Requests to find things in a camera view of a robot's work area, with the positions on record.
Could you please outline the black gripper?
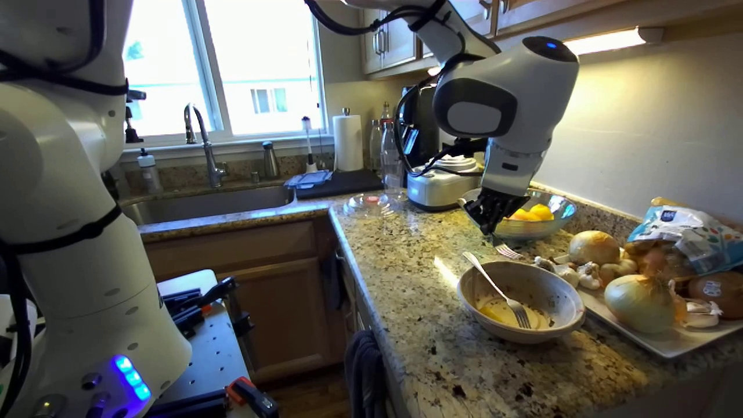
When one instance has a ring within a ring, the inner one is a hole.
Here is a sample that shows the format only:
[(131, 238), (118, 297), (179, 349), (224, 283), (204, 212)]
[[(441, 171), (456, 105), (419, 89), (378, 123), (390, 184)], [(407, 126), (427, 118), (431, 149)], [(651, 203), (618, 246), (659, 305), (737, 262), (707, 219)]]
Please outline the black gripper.
[(474, 199), (464, 203), (464, 212), (482, 232), (493, 232), (499, 220), (516, 214), (528, 199), (528, 192), (506, 195), (482, 189)]

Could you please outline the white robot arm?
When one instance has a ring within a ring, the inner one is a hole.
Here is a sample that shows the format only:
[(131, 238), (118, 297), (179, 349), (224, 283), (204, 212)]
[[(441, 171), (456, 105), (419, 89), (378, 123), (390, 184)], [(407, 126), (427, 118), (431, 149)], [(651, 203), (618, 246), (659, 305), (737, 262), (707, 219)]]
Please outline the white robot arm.
[[(449, 0), (344, 0), (402, 18), (443, 62), (435, 118), (482, 136), (489, 232), (524, 199), (578, 74), (574, 52), (503, 52)], [(124, 150), (133, 0), (0, 0), (0, 241), (17, 354), (2, 418), (145, 418), (192, 349), (161, 303), (145, 241), (103, 184)]]

